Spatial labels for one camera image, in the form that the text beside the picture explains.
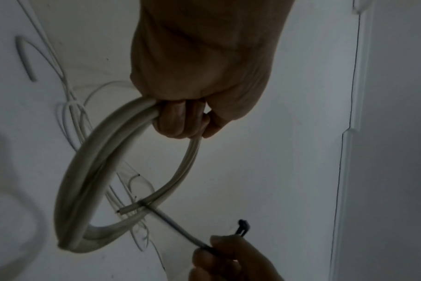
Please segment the white wall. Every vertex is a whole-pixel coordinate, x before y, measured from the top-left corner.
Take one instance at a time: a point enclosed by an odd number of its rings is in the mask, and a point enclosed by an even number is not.
[[[138,3],[33,0],[82,97],[91,87],[130,73]],[[195,166],[161,208],[202,240],[252,226],[247,239],[289,281],[327,280],[341,139],[348,128],[358,16],[352,1],[297,0],[277,51],[271,80],[256,108],[204,140]],[[110,88],[89,107],[94,121],[131,90]],[[156,188],[176,170],[185,140],[151,128],[128,161]],[[191,263],[193,246],[150,221],[169,279]]]
[[[421,280],[421,0],[374,1],[364,19],[333,280]]]
[[[65,95],[32,48],[27,53],[38,82],[29,81],[15,49],[17,35],[44,49],[18,3],[0,0],[0,281],[166,280],[153,246],[142,253],[130,235],[90,254],[57,248],[54,203],[74,155],[57,120]],[[118,218],[102,204],[95,220]]]

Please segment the white cable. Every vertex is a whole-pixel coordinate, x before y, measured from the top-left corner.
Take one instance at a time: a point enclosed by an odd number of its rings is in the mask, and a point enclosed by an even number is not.
[[[139,98],[131,101],[116,110],[92,131],[92,126],[90,125],[85,109],[86,104],[99,90],[114,83],[121,83],[122,81],[106,83],[94,90],[87,97],[84,104],[78,102],[55,52],[19,0],[18,3],[50,53],[50,58],[48,58],[36,45],[23,37],[17,37],[16,46],[21,61],[30,80],[36,81],[36,76],[25,55],[24,44],[28,43],[45,58],[58,74],[64,85],[68,99],[63,110],[62,118],[64,134],[73,149],[77,150],[75,157],[66,171],[56,199],[54,221],[59,246],[72,252],[90,252],[104,247],[130,230],[137,246],[143,250],[135,239],[132,227],[140,224],[140,226],[147,230],[147,246],[150,241],[149,230],[142,220],[148,211],[141,204],[135,202],[135,197],[131,192],[130,182],[135,177],[132,177],[128,184],[122,182],[132,202],[130,209],[125,212],[125,215],[123,215],[124,212],[121,212],[120,218],[122,221],[103,227],[92,226],[89,222],[103,196],[107,197],[114,209],[126,208],[116,196],[113,188],[110,187],[110,181],[132,143],[160,114],[160,105],[157,104],[156,100],[151,98]],[[78,147],[69,134],[67,124],[68,112],[71,114],[81,147]],[[91,136],[89,136],[87,130],[92,131]],[[186,155],[173,178],[158,191],[143,199],[145,205],[156,207],[175,191],[192,167],[198,152],[200,140],[200,138],[197,138],[190,141]]]

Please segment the cable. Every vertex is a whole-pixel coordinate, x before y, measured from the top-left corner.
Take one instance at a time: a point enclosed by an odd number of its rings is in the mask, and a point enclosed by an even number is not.
[[[132,143],[158,117],[161,105],[152,98],[139,98],[116,110],[97,128],[93,129],[85,106],[99,90],[108,85],[118,82],[122,83],[123,81],[111,81],[101,85],[89,94],[84,104],[80,103],[73,93],[65,71],[58,61],[55,52],[35,25],[22,3],[19,0],[17,2],[50,53],[50,58],[48,58],[35,44],[24,37],[18,36],[16,37],[16,47],[19,57],[30,80],[33,82],[37,81],[37,78],[25,54],[25,43],[35,48],[58,74],[68,100],[63,109],[63,133],[73,149],[77,151],[66,171],[56,199],[54,222],[60,248],[77,253],[90,252],[106,246],[127,231],[130,231],[138,248],[143,250],[135,238],[133,226],[139,224],[146,229],[147,247],[150,241],[149,230],[144,224],[143,219],[149,213],[149,210],[154,211],[161,218],[164,216],[167,220],[172,221],[166,215],[162,213],[160,215],[156,207],[172,194],[187,176],[195,161],[201,138],[190,141],[183,161],[167,184],[158,191],[155,191],[149,183],[153,193],[143,200],[136,201],[136,197],[130,188],[131,181],[140,177],[140,175],[127,164],[135,172],[135,175],[126,184],[118,172],[118,178],[132,202],[131,205],[124,206],[123,202],[110,186],[110,181],[113,179],[123,156]],[[68,113],[72,117],[75,132],[81,146],[78,146],[69,134],[70,131],[67,124]],[[95,227],[90,225],[89,222],[103,196],[106,196],[111,206],[117,211],[121,221],[109,226]],[[182,228],[180,229],[180,234],[190,240],[192,236]],[[207,250],[210,249],[203,242],[198,239],[196,240],[199,242],[197,244],[198,246],[207,248]],[[155,250],[162,263],[161,256],[156,247]]]

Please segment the hand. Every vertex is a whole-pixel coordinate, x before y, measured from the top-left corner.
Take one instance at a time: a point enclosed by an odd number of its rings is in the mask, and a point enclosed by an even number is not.
[[[192,257],[195,268],[189,281],[283,281],[272,263],[242,237],[212,236],[210,243],[228,258],[195,250]]]
[[[130,79],[143,96],[169,101],[155,129],[210,137],[246,115],[266,87],[292,3],[142,0]]]

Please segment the finger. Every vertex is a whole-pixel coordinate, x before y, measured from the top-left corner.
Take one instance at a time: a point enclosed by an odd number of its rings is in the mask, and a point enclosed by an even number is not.
[[[202,249],[194,251],[192,263],[211,274],[220,275],[227,280],[234,280],[241,272],[239,263],[230,259],[216,257]]]
[[[155,129],[167,137],[176,137],[184,130],[185,117],[186,102],[184,100],[169,101],[163,107]]]
[[[220,131],[227,123],[229,123],[229,121],[219,117],[213,110],[209,112],[208,115],[210,117],[210,122],[203,133],[204,138],[212,137],[218,131]]]
[[[186,101],[186,120],[184,130],[177,138],[192,137],[198,134],[206,102],[204,100]]]
[[[203,118],[201,119],[201,125],[200,125],[200,130],[198,131],[198,133],[190,138],[196,138],[196,137],[201,137],[204,133],[204,131],[206,130],[207,125],[209,124],[209,122],[211,121],[211,118],[209,117],[209,115],[204,114]]]
[[[265,256],[239,235],[212,236],[210,243],[229,259],[237,260],[243,268],[270,264]]]
[[[189,281],[224,281],[221,276],[211,275],[206,270],[196,267],[189,272]]]

